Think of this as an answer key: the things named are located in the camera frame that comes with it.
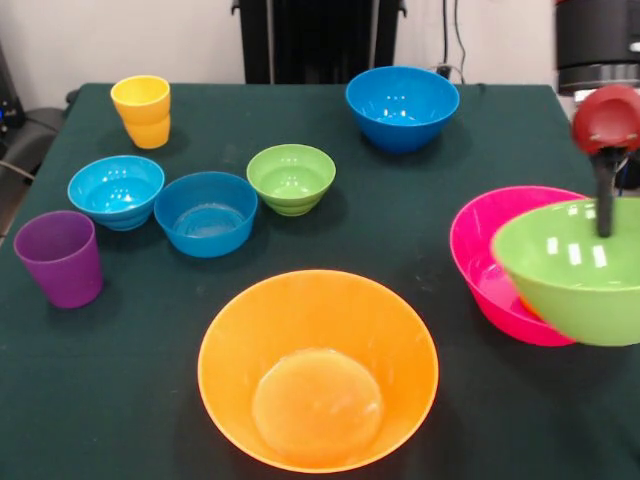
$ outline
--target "purple cup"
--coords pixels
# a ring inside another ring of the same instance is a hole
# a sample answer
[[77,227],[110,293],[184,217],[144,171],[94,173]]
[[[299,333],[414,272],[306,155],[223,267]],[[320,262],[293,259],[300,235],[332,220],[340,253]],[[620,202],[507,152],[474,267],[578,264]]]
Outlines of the purple cup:
[[102,290],[96,229],[82,213],[63,210],[30,220],[13,249],[56,307],[82,307]]

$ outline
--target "plastic bowl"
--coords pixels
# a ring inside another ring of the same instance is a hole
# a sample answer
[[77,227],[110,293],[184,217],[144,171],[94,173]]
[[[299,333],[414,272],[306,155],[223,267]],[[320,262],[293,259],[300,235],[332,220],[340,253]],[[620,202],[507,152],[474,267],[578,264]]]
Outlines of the plastic bowl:
[[186,255],[211,258],[239,248],[251,234],[258,196],[244,179],[202,172],[171,182],[160,192],[156,220]]
[[578,342],[640,343],[640,201],[615,200],[613,235],[596,234],[595,201],[520,216],[495,235],[493,253],[549,324]]
[[458,270],[487,319],[525,343],[559,347],[574,343],[556,332],[524,303],[491,253],[495,232],[532,209],[583,195],[551,187],[516,186],[487,192],[467,203],[451,225],[449,245]]
[[304,215],[320,201],[336,177],[331,157],[307,145],[277,145],[247,165],[247,178],[264,202],[280,215]]
[[69,182],[71,203],[111,230],[139,227],[151,216],[164,185],[156,162],[135,155],[107,157],[79,170]]
[[446,78],[415,67],[380,67],[356,76],[347,103],[362,133],[389,153],[409,153],[429,143],[460,104]]
[[[287,361],[291,368],[277,371]],[[362,403],[364,380],[380,403]],[[388,288],[305,270],[257,283],[218,313],[200,349],[198,384],[213,422],[239,449],[285,470],[331,473],[374,462],[411,437],[433,403],[438,358],[418,314]],[[271,403],[258,405],[265,392]],[[260,422],[266,406],[271,434]],[[379,420],[376,430],[367,414]]]

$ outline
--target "black stand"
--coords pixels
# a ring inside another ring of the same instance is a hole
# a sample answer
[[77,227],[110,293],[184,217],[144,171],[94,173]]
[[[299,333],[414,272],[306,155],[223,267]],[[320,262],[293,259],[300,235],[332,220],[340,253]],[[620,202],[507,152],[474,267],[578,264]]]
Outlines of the black stand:
[[20,128],[24,125],[25,114],[22,104],[18,98],[18,93],[11,80],[7,61],[2,53],[0,45],[0,137],[2,136],[3,126],[6,129]]
[[[246,83],[271,83],[269,22],[274,83],[348,82],[369,68],[373,5],[373,0],[233,0],[231,13],[239,10],[241,16]],[[379,0],[375,67],[393,65],[399,12],[407,15],[404,0]],[[304,17],[307,21],[301,25]],[[330,29],[332,35],[319,35],[322,29]],[[310,57],[320,65],[312,73],[305,65]]]

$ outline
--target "green bowl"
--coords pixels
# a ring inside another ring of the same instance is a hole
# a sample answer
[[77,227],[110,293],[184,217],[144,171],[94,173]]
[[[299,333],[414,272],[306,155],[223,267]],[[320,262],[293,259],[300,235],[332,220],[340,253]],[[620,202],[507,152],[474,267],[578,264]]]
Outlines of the green bowl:
[[247,166],[247,179],[280,215],[304,215],[320,201],[336,177],[331,157],[307,145],[277,145]]
[[613,234],[596,234],[594,200],[558,203],[504,225],[492,251],[516,289],[564,335],[640,343],[640,200],[614,201]]

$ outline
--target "yellow cup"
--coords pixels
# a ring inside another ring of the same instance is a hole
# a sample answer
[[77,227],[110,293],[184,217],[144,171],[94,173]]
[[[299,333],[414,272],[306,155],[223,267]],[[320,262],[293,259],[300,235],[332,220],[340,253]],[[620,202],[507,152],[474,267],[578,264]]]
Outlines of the yellow cup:
[[111,89],[111,99],[136,146],[158,148],[169,141],[171,87],[164,78],[137,75]]

